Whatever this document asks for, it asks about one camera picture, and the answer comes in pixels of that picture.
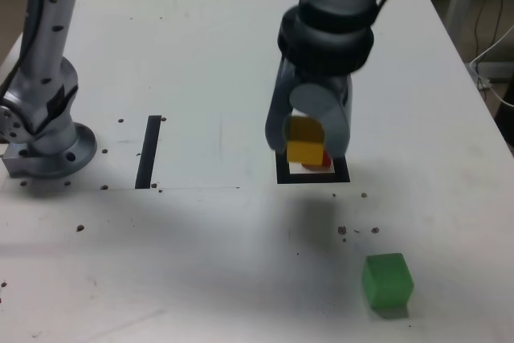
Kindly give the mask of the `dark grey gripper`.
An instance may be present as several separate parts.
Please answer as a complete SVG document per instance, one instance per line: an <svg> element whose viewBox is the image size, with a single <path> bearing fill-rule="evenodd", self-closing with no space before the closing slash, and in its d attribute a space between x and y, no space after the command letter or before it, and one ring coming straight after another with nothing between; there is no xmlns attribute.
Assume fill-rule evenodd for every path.
<svg viewBox="0 0 514 343"><path fill-rule="evenodd" d="M352 97L350 75L315 75L282 58L265 123L269 147L277 153L286 149L285 125L293 107L320 123L328 155L343 157L350 140Z"/></svg>

